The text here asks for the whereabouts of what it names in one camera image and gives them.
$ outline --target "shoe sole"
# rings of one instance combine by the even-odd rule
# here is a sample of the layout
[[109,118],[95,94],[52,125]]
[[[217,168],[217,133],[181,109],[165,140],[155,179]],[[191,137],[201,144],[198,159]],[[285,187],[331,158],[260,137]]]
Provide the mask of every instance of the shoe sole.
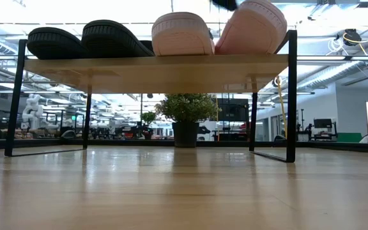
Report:
[[150,57],[147,49],[125,26],[111,20],[96,20],[83,28],[82,45],[91,58]]
[[214,46],[204,20],[193,13],[168,13],[151,29],[156,56],[212,55]]
[[53,27],[41,27],[28,35],[28,50],[38,59],[85,58],[87,50],[73,34]]
[[215,50],[217,54],[273,54],[286,29],[286,19],[276,6],[266,0],[247,0],[229,19]]

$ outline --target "black metal frame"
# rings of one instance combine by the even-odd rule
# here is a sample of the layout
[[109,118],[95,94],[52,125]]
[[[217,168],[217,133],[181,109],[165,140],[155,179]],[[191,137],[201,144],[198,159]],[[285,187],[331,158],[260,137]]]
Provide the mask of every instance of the black metal frame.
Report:
[[251,129],[249,139],[249,151],[262,157],[267,157],[281,162],[293,163],[296,155],[296,87],[297,87],[297,65],[298,65],[298,32],[289,30],[282,43],[279,45],[275,53],[278,53],[285,44],[289,42],[288,52],[288,83],[287,83],[287,140],[286,140],[286,158],[273,156],[267,153],[255,151],[255,131],[256,131],[256,116],[257,116],[257,93],[252,94],[252,115]]
[[[26,43],[27,43],[27,40],[19,40],[17,72],[15,74],[15,81],[13,85],[10,120],[8,122],[8,132],[6,135],[4,155],[6,157],[18,157],[18,156],[25,156],[25,155],[59,153],[59,152],[79,150],[79,149],[73,149],[73,150],[52,151],[52,152],[45,152],[45,153],[32,153],[32,154],[15,155],[15,156],[12,155],[13,147],[16,142],[15,141],[15,129],[17,125],[17,114],[18,114],[19,100],[20,100],[20,94],[21,94],[20,90],[22,87],[22,78],[24,74],[25,60],[27,59],[25,55]],[[91,107],[91,98],[92,98],[91,92],[92,92],[92,89],[90,86],[88,89],[88,100],[86,102],[86,119],[84,120],[85,121],[84,131],[83,131],[83,149],[84,150],[88,147],[90,107]],[[61,117],[62,117],[61,118],[61,127],[62,127],[63,111],[61,111]]]

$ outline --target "pink shoe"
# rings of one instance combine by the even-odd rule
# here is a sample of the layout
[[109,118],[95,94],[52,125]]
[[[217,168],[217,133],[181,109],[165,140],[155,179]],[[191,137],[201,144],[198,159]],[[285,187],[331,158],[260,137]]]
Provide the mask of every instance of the pink shoe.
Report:
[[193,13],[159,17],[151,29],[156,56],[212,55],[215,48],[204,20]]
[[268,0],[246,0],[228,20],[217,54],[273,54],[285,37],[283,13]]

